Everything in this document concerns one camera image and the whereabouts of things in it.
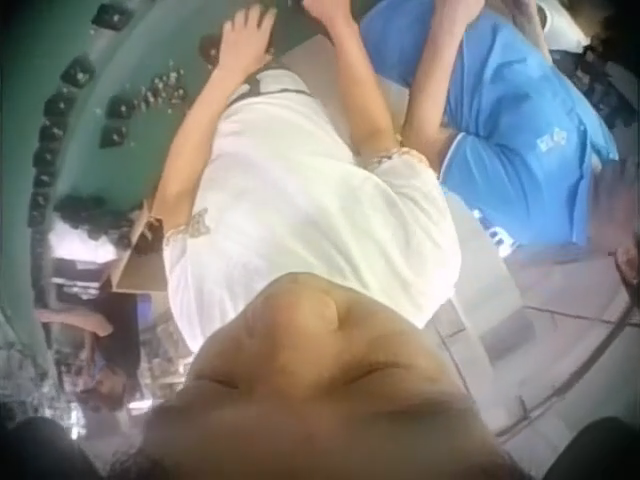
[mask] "man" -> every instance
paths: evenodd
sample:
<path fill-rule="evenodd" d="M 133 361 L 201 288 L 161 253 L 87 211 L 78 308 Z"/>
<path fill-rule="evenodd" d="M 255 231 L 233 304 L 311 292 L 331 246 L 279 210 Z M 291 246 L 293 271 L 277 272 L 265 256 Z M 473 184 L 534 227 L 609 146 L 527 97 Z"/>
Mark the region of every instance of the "man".
<path fill-rule="evenodd" d="M 538 25 L 534 0 L 504 4 L 516 25 Z M 433 0 L 386 0 L 362 22 L 376 71 L 411 89 L 405 145 L 503 256 L 519 245 L 613 251 L 631 239 L 637 171 L 615 161 L 613 137 L 550 64 L 540 27 L 524 29 L 542 51 L 488 10 L 454 31 Z"/>
<path fill-rule="evenodd" d="M 464 28 L 482 1 L 456 4 L 441 2 L 443 14 Z M 227 109 L 265 60 L 275 12 L 254 6 L 227 22 L 156 200 L 172 308 L 199 352 L 112 477 L 522 478 L 418 328 L 459 266 L 437 180 L 397 150 L 349 2 L 304 6 L 335 45 L 371 173 L 293 74 L 259 74 Z M 190 237 L 171 233 L 186 224 Z"/>
<path fill-rule="evenodd" d="M 85 307 L 38 310 L 42 323 L 58 323 L 84 332 L 84 386 L 78 401 L 92 409 L 118 411 L 137 391 L 140 336 L 137 297 L 107 293 Z"/>

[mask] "dark shirt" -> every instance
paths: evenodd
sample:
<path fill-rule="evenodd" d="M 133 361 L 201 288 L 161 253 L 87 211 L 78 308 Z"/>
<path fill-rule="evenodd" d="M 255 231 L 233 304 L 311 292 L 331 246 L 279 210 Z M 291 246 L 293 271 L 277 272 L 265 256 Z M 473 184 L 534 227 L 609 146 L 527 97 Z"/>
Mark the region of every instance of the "dark shirt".
<path fill-rule="evenodd" d="M 93 309 L 113 326 L 109 335 L 97 337 L 96 349 L 106 363 L 122 370 L 128 378 L 136 378 L 140 368 L 137 296 L 109 292 L 94 300 Z"/>

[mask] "white dress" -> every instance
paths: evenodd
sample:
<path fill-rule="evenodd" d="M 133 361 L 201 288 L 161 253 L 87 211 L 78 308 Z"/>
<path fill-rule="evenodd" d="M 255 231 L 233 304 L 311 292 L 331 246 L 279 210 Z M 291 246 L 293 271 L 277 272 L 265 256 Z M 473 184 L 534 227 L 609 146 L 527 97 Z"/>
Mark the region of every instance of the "white dress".
<path fill-rule="evenodd" d="M 305 88 L 290 72 L 263 91 Z M 164 247 L 175 320 L 193 352 L 270 282 L 313 273 L 423 327 L 451 296 L 460 248 L 438 179 L 399 150 L 356 165 L 318 101 L 276 93 L 220 120 L 190 224 Z"/>

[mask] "hand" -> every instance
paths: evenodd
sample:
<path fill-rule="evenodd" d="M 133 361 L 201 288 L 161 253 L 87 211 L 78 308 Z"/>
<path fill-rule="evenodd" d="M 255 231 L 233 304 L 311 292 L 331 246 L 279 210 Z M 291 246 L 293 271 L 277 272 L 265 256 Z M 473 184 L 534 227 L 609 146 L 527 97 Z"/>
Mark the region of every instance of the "hand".
<path fill-rule="evenodd" d="M 262 7 L 256 4 L 243 8 L 232 20 L 225 22 L 216 68 L 219 73 L 242 83 L 271 60 L 267 48 L 276 21 L 276 10 L 271 8 L 264 18 L 261 17 Z"/>
<path fill-rule="evenodd" d="M 454 25 L 465 28 L 473 22 L 485 6 L 485 0 L 436 0 L 436 13 Z"/>
<path fill-rule="evenodd" d="M 353 21 L 351 0 L 304 0 L 305 10 L 331 31 L 339 24 Z"/>

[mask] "printed logo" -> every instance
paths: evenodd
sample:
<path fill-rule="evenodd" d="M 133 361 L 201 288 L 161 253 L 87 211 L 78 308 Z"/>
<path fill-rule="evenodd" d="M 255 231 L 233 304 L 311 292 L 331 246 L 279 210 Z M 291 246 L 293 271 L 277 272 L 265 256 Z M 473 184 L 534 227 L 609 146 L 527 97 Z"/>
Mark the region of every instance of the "printed logo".
<path fill-rule="evenodd" d="M 567 132 L 556 127 L 553 129 L 552 133 L 548 133 L 544 137 L 540 137 L 537 140 L 537 143 L 540 151 L 542 153 L 546 153 L 554 147 L 566 145 Z"/>

